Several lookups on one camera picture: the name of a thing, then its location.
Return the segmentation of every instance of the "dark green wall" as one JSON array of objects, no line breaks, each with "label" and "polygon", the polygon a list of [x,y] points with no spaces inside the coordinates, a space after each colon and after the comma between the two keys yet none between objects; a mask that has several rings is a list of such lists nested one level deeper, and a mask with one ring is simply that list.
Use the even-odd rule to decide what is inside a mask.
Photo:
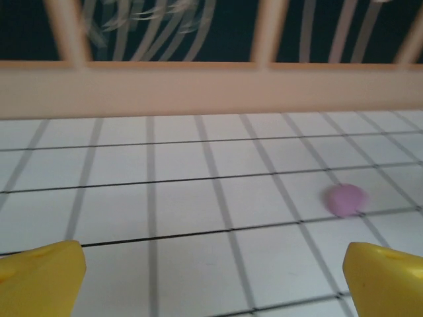
[{"label": "dark green wall", "polygon": [[[291,0],[280,40],[276,61],[298,62],[301,19],[305,0]],[[403,43],[423,0],[393,0],[382,4],[365,50],[363,63],[392,63]],[[311,63],[327,63],[336,26],[342,9],[341,0],[317,0],[311,37]],[[370,0],[359,0],[341,63],[351,61],[358,34]]]},{"label": "dark green wall", "polygon": [[[207,33],[200,51],[194,58],[194,61],[250,61],[259,2],[259,0],[216,0],[210,30]],[[152,9],[155,3],[156,1],[154,0],[146,0],[143,11]],[[197,14],[202,12],[204,5],[205,1],[199,0]],[[113,30],[111,32],[106,32],[104,31],[104,27],[102,27],[108,20],[104,18],[104,10],[105,6],[98,0],[95,8],[94,22],[96,25],[100,26],[102,35],[107,39],[108,45],[106,48],[100,48],[95,46],[93,42],[90,42],[93,59],[95,61],[111,61],[116,45],[117,31]],[[116,14],[117,6],[114,6],[110,12],[113,15]],[[163,20],[161,22],[155,40],[168,22],[169,20]],[[139,21],[136,29],[128,32],[128,41],[126,43],[123,61],[129,61],[132,58],[145,35],[149,23],[150,20]],[[170,42],[176,36],[178,27],[174,29],[167,41],[159,48],[150,61],[159,61]],[[196,35],[197,32],[186,33],[180,45],[168,61],[182,61],[190,49]]]},{"label": "dark green wall", "polygon": [[0,60],[59,60],[43,0],[0,0]]}]

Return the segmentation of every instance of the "pink ball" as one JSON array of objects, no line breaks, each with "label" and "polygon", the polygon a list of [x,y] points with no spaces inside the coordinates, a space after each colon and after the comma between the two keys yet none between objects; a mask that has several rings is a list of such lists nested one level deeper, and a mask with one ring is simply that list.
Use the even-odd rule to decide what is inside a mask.
[{"label": "pink ball", "polygon": [[351,184],[340,184],[332,187],[325,195],[325,203],[331,213],[339,217],[347,217],[360,211],[368,201],[367,193],[360,187]]}]

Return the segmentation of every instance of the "grid mat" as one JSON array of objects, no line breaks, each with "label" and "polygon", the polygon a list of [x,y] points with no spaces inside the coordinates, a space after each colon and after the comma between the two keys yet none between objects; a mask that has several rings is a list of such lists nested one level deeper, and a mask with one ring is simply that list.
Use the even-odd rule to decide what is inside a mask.
[{"label": "grid mat", "polygon": [[[78,240],[73,316],[357,316],[351,241],[423,256],[423,112],[0,122],[0,255]],[[322,193],[355,184],[355,217]]]}]

